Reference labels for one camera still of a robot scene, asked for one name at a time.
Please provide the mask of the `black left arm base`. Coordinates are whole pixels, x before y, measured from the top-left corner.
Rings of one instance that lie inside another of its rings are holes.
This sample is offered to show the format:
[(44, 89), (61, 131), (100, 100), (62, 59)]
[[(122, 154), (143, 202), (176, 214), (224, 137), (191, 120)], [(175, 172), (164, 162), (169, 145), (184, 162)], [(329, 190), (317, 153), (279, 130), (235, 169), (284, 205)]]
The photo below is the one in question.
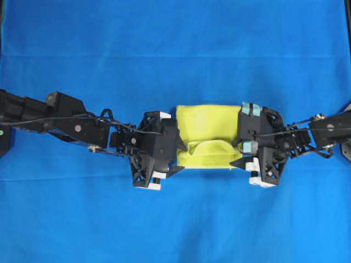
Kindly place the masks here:
[(9, 150), (11, 146), (11, 127), (1, 127), (0, 135), (0, 157), (2, 158)]

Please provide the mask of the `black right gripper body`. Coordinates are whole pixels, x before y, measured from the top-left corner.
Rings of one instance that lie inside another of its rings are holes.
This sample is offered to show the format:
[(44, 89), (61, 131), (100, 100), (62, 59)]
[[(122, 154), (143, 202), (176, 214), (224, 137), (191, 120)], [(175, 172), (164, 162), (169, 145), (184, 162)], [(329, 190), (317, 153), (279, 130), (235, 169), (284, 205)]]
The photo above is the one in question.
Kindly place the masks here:
[(270, 108), (262, 107), (260, 133), (254, 138), (258, 149), (252, 163), (246, 164), (250, 172), (249, 183), (260, 187), (274, 187), (279, 184), (281, 173), (287, 162), (288, 154), (284, 148), (287, 129), (280, 114)]

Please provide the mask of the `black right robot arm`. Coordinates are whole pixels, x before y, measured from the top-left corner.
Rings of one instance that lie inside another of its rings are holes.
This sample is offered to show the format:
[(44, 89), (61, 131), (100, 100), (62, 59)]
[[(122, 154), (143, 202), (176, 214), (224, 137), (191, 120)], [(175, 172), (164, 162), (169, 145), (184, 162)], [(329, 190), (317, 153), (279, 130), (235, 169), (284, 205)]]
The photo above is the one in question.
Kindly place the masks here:
[(244, 102), (233, 141), (242, 157), (230, 165), (250, 172), (251, 185), (274, 187), (290, 158), (314, 153), (328, 159), (340, 144), (342, 155), (350, 159), (349, 106), (333, 116), (312, 116), (305, 123), (306, 128), (300, 128), (300, 122), (284, 125), (277, 111)]

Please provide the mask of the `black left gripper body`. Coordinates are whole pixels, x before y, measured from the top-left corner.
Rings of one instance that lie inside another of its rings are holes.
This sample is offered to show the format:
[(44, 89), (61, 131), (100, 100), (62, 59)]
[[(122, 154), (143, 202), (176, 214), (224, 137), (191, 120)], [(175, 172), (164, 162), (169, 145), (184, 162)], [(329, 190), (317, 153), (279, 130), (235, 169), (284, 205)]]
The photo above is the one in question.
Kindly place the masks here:
[(172, 116), (161, 111), (146, 112), (137, 129), (133, 131), (130, 139), (130, 165), (134, 187), (160, 190), (161, 180), (166, 179), (166, 173), (154, 170), (155, 159), (152, 156), (155, 137), (162, 135), (162, 119), (172, 119)]

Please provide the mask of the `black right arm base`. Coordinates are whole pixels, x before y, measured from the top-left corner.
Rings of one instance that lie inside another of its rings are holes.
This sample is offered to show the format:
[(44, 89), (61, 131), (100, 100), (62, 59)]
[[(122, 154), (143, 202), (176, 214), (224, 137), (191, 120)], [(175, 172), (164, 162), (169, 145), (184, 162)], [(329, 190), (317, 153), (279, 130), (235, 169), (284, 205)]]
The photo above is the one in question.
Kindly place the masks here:
[(349, 142), (341, 143), (341, 154), (351, 162), (351, 144)]

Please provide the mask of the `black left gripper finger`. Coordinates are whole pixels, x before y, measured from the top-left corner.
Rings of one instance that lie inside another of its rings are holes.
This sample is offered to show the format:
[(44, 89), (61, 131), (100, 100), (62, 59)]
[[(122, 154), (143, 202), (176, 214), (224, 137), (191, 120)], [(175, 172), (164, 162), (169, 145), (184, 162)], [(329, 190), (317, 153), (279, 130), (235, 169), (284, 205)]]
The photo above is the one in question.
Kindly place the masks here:
[(180, 131), (177, 131), (176, 138), (175, 138), (175, 144), (176, 148), (181, 150), (181, 151), (188, 151), (187, 146), (183, 142), (181, 136), (180, 136)]
[(184, 169), (183, 166), (178, 166), (178, 165), (168, 165), (167, 167), (167, 172), (166, 172), (166, 179), (170, 178), (172, 175), (182, 171)]

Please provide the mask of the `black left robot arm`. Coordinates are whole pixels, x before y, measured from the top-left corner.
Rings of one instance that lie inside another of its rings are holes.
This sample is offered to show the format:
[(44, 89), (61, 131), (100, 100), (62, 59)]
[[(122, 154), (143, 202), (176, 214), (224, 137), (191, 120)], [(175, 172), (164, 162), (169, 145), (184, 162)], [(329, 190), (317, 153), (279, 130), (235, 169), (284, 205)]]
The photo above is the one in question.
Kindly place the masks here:
[(151, 190), (160, 190), (162, 179), (184, 169), (176, 164), (177, 152), (188, 149), (177, 120), (168, 113), (150, 111), (138, 126), (124, 124), (110, 109), (97, 116), (81, 100), (60, 92), (41, 102), (1, 90), (2, 156), (10, 150), (13, 129), (48, 133), (93, 153), (128, 157), (133, 186)]

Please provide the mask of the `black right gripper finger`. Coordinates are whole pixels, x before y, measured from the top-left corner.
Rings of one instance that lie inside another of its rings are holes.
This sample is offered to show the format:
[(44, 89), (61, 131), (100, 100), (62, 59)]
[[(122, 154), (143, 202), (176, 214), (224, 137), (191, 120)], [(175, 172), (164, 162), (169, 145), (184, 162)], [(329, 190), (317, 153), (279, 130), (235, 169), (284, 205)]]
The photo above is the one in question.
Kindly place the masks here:
[(252, 162), (253, 162), (253, 157), (242, 157), (235, 161), (230, 162), (229, 164), (235, 168), (246, 169), (246, 164), (252, 163)]
[(241, 138), (237, 136), (234, 141), (232, 142), (232, 146), (236, 147), (241, 142)]

